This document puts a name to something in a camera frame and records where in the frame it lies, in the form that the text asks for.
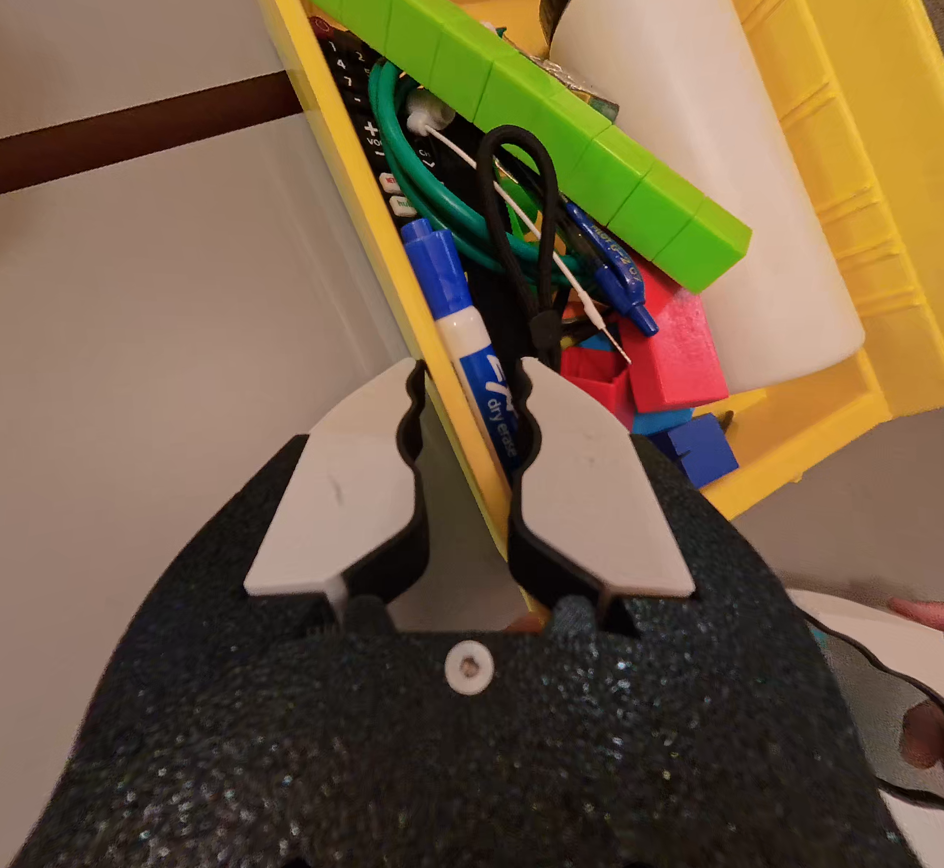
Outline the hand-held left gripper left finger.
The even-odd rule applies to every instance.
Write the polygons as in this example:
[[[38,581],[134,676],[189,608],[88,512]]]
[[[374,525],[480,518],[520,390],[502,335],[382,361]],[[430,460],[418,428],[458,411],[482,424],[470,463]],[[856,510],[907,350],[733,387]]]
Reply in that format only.
[[[313,426],[244,578],[248,595],[322,596],[341,618],[352,599],[389,604],[422,577],[425,402],[426,366],[408,357]]]

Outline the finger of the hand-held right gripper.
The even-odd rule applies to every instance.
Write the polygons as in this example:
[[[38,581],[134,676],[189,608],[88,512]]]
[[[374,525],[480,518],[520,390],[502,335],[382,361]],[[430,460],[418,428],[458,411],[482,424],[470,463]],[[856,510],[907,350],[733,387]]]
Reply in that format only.
[[[943,866],[942,773],[933,772],[930,791],[911,791],[876,780],[896,827],[924,867]]]
[[[943,702],[943,634],[878,608],[814,591],[789,589],[793,604],[813,625],[841,638],[885,673]]]

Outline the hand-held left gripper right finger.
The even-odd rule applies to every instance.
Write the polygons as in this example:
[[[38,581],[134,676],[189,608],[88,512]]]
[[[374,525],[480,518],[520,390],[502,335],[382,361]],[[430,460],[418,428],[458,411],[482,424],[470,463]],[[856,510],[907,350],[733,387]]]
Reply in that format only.
[[[629,430],[535,357],[519,361],[514,393],[526,450],[513,476],[509,569],[522,591],[547,610],[583,597],[605,622],[617,600],[692,597]]]

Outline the small dark blue object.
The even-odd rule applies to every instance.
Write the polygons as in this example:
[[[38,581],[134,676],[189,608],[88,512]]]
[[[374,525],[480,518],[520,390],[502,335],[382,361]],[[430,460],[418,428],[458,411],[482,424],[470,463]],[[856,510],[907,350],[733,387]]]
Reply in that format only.
[[[649,440],[699,490],[739,469],[726,431],[712,413],[652,434]]]

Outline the yellow plastic bin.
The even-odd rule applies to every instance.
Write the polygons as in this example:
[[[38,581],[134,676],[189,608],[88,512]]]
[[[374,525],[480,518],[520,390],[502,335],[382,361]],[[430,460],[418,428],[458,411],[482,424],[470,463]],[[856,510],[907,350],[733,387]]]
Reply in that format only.
[[[836,367],[736,397],[741,469],[706,491],[737,517],[879,423],[942,407],[942,54],[922,0],[732,0],[866,329]],[[509,490],[436,339],[315,40],[313,0],[259,0],[270,36],[488,531]]]

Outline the person's right hand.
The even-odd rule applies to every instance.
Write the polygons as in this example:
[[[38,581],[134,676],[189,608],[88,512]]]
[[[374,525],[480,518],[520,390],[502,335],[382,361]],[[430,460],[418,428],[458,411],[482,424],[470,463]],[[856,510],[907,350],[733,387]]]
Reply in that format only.
[[[943,603],[889,600],[891,610],[913,622],[943,631]],[[900,742],[903,759],[920,770],[928,770],[943,760],[943,712],[930,701],[909,709],[903,717]]]

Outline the light blue piece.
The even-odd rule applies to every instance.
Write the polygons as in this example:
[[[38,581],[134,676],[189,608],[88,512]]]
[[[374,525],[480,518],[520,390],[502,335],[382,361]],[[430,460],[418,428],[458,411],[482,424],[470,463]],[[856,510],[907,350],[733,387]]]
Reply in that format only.
[[[688,424],[694,417],[690,408],[637,412],[633,417],[631,434],[641,436],[657,435],[670,429]]]

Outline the red hollow piece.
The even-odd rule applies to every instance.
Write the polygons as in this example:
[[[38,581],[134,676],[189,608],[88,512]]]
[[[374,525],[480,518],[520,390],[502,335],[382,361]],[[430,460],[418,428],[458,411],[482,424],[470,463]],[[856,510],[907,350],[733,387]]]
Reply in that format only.
[[[561,351],[560,374],[603,405],[629,431],[635,419],[630,366],[613,350],[572,346]]]

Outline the small red item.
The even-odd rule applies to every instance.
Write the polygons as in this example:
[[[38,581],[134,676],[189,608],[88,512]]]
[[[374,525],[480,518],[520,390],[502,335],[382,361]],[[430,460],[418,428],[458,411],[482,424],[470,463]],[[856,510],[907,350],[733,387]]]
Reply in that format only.
[[[628,318],[619,319],[622,348],[631,357],[629,379],[635,408],[653,413],[709,405],[729,396],[700,296],[636,260],[645,285],[645,307],[658,332],[645,337]]]

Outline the blue dry-erase marker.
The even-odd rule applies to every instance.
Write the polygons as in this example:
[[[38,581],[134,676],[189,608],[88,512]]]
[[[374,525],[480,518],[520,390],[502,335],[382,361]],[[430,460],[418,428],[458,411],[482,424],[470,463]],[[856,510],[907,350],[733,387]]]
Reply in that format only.
[[[404,225],[400,235],[478,430],[510,480],[521,464],[510,383],[473,304],[454,237],[425,218]]]

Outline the blue pen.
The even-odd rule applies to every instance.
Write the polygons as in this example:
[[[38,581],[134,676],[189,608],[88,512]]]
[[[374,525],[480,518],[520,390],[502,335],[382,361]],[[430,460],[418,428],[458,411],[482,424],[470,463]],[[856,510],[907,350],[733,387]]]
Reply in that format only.
[[[566,200],[563,208],[588,240],[600,264],[594,267],[596,284],[620,316],[629,319],[646,339],[654,337],[658,324],[649,313],[643,276],[630,253],[607,229],[581,207]]]

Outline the white cylinder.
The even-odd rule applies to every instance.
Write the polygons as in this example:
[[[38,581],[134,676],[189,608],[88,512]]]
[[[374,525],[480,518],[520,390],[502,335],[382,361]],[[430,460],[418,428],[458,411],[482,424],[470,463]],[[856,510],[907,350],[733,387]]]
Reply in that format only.
[[[700,292],[729,392],[812,375],[865,330],[733,0],[541,0],[552,61],[619,106],[617,126],[750,231]]]

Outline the black remote control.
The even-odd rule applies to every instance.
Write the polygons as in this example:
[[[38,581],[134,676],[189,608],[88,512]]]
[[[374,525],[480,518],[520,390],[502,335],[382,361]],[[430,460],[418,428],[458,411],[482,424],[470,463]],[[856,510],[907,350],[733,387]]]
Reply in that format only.
[[[347,30],[335,28],[318,17],[312,17],[316,40],[327,62],[332,81],[341,96],[348,118],[355,130],[360,153],[364,155],[372,175],[372,192],[382,200],[383,212],[393,224],[397,240],[402,225],[421,218],[424,212],[432,212],[439,221],[453,231],[459,243],[459,258],[464,266],[470,295],[478,308],[486,328],[503,364],[513,366],[525,356],[537,356],[528,327],[529,318],[513,284],[505,276],[494,244],[487,233],[479,238],[461,225],[453,225],[452,219],[444,219],[438,207],[424,196],[423,210],[411,203],[402,189],[383,145],[380,123],[371,107],[368,82],[369,73],[380,58],[379,55]],[[445,144],[434,138],[424,138],[406,130],[405,94],[395,94],[396,119],[407,141],[410,152],[424,162],[428,172],[457,200],[481,216],[482,208],[476,175],[472,169]],[[445,136],[456,143],[466,154],[472,155],[482,138],[470,122],[457,117],[445,131]]]

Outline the green block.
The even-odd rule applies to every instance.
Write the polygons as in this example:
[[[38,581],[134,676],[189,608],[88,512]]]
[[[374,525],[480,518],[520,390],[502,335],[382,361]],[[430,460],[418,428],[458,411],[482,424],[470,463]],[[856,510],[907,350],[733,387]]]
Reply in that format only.
[[[751,229],[448,0],[310,0],[484,133],[514,124],[559,190],[694,293],[747,254]]]

